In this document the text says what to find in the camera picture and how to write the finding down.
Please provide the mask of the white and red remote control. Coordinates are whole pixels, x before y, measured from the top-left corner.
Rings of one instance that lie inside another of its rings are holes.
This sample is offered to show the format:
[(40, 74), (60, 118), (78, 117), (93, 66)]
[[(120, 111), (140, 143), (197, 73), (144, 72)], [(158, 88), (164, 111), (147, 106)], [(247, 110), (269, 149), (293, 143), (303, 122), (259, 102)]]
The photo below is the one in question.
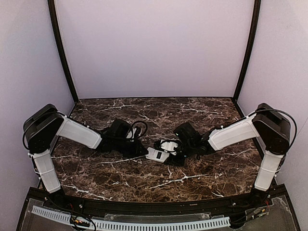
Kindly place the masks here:
[(145, 156), (146, 159), (152, 160), (152, 161), (156, 161), (159, 163), (163, 163), (165, 162), (168, 157), (169, 157), (169, 153), (160, 151), (160, 150), (156, 150), (154, 148), (149, 147), (147, 149), (148, 154)]

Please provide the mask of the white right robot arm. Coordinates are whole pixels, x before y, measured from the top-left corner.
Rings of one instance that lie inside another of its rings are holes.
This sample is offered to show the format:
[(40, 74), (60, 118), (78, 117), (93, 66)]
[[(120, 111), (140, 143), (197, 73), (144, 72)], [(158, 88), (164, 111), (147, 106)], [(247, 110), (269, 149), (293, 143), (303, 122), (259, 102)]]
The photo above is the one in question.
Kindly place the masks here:
[(213, 128), (203, 135), (186, 122), (174, 129), (180, 145), (175, 149), (176, 154), (171, 154), (164, 164), (183, 166), (189, 156), (213, 154), (235, 143), (260, 138), (265, 144), (265, 153), (254, 188), (265, 192), (295, 141), (290, 137), (291, 126), (295, 125), (289, 114), (266, 103), (261, 103), (254, 112), (229, 126)]

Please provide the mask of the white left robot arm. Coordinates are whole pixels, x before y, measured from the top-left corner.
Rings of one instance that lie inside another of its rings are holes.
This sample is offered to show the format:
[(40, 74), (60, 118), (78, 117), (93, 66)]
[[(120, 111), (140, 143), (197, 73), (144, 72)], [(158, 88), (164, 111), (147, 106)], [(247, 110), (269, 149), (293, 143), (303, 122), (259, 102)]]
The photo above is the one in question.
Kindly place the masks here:
[(32, 158), (37, 174), (49, 193), (61, 190), (51, 159), (51, 143), (55, 137), (64, 137), (101, 153), (117, 151), (123, 157), (134, 158), (148, 154), (140, 138), (146, 134), (137, 126), (116, 119), (111, 126), (96, 130), (83, 125), (47, 104), (33, 114), (23, 125), (23, 146)]

